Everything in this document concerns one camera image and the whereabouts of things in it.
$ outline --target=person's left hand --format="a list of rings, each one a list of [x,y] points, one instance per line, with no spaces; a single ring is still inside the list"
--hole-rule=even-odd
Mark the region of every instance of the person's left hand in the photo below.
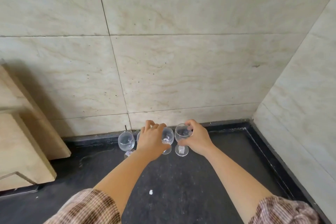
[[[169,144],[162,143],[162,131],[166,126],[164,123],[159,125],[152,120],[146,120],[146,125],[141,129],[136,150],[145,152],[150,161],[157,159],[170,148]]]

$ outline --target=dark stone floor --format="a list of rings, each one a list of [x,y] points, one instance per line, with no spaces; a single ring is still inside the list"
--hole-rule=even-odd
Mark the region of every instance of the dark stone floor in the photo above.
[[[252,174],[272,193],[284,196],[271,172],[242,132],[210,133],[217,147]],[[242,224],[221,181],[207,160],[189,151],[179,157],[173,149],[143,171],[130,196],[123,224],[237,223]],[[38,192],[0,200],[0,223],[40,224],[76,192],[92,188],[123,159],[118,144],[71,149],[72,156],[52,161],[56,181]]]

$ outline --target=hand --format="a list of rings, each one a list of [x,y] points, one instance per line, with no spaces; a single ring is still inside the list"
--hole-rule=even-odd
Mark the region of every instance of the hand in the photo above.
[[[214,144],[212,143],[208,131],[195,120],[187,120],[186,125],[191,125],[194,129],[191,137],[180,140],[177,144],[181,146],[189,146],[194,152],[205,156]]]
[[[170,148],[169,144],[162,143],[162,131],[166,124],[155,124],[152,120],[146,120],[145,127],[141,128],[137,151],[145,152],[150,161],[157,159],[165,150]]]

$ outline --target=marble wall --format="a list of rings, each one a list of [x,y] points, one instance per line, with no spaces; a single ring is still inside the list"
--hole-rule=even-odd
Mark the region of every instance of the marble wall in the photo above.
[[[336,223],[336,0],[330,0],[253,119]]]
[[[62,137],[249,118],[329,0],[0,0],[0,59]]]

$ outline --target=sleeve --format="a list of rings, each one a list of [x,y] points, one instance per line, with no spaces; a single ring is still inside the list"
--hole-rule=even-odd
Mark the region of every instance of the sleeve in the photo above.
[[[72,196],[44,224],[121,224],[114,200],[96,189],[85,189]]]
[[[261,200],[249,224],[318,224],[319,216],[305,202],[282,197]]]

